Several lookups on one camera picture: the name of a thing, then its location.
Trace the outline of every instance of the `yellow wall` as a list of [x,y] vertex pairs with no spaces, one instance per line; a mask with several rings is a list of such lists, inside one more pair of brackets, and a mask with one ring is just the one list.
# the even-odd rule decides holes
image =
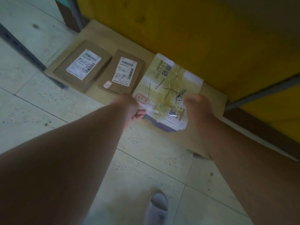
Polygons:
[[[262,32],[215,0],[78,0],[78,3],[87,17],[154,53],[162,53],[227,94],[230,100],[300,71],[300,49],[276,34]],[[295,98],[293,93],[289,90],[284,94]],[[296,114],[300,114],[299,106],[293,107],[292,99],[280,101],[276,97],[267,103],[257,101],[242,108],[300,142],[299,134],[295,133],[297,126],[290,133],[286,130],[289,125],[284,122],[291,113],[293,118],[299,118]],[[283,111],[285,106],[295,109],[294,113]]]

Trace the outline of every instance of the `hand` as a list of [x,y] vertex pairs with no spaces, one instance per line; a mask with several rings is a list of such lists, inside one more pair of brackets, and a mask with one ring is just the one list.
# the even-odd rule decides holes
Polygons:
[[184,104],[187,108],[187,117],[190,121],[203,122],[215,118],[212,112],[212,105],[208,99],[202,95],[187,95],[184,99]]
[[130,122],[142,119],[146,113],[145,109],[140,109],[139,104],[130,94],[120,94],[111,104],[121,106],[127,112],[124,129],[130,125]]

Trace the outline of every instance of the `right hand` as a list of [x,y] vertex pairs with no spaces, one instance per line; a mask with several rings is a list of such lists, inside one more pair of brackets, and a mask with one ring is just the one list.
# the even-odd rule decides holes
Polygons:
[[187,117],[193,122],[203,122],[215,118],[212,112],[212,105],[203,95],[191,94],[184,99],[187,108]]

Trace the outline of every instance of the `tiled floor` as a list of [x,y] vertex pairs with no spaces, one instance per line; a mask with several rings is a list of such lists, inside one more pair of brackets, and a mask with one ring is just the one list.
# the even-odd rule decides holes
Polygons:
[[[76,35],[54,0],[0,0],[0,21],[46,65]],[[102,106],[59,89],[2,40],[0,50],[0,153]],[[141,224],[155,189],[168,197],[168,224],[252,224],[212,161],[139,123],[123,132],[84,224]]]

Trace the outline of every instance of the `package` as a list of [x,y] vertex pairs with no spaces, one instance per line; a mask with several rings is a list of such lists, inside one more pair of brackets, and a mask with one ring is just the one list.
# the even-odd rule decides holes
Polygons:
[[106,68],[112,56],[90,41],[84,41],[54,71],[75,89],[85,93]]
[[143,60],[118,50],[103,72],[98,85],[118,94],[131,94],[143,65]]
[[161,54],[157,54],[133,92],[147,110],[144,119],[166,132],[185,129],[188,123],[183,104],[188,94],[198,94],[203,80]]

